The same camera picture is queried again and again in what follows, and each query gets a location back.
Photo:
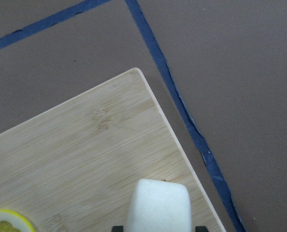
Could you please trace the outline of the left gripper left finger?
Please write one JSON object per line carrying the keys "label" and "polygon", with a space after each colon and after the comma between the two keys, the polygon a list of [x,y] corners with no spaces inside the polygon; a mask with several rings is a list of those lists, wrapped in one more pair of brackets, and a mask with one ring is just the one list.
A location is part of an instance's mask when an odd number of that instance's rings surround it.
{"label": "left gripper left finger", "polygon": [[124,232],[124,226],[122,226],[122,225],[113,226],[112,227],[112,232]]}

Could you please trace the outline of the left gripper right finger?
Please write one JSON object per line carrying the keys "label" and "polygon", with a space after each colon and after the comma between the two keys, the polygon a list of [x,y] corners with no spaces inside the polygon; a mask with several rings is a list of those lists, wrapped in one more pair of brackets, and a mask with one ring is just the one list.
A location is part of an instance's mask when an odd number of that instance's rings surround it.
{"label": "left gripper right finger", "polygon": [[206,226],[196,226],[195,232],[207,232],[207,227]]}

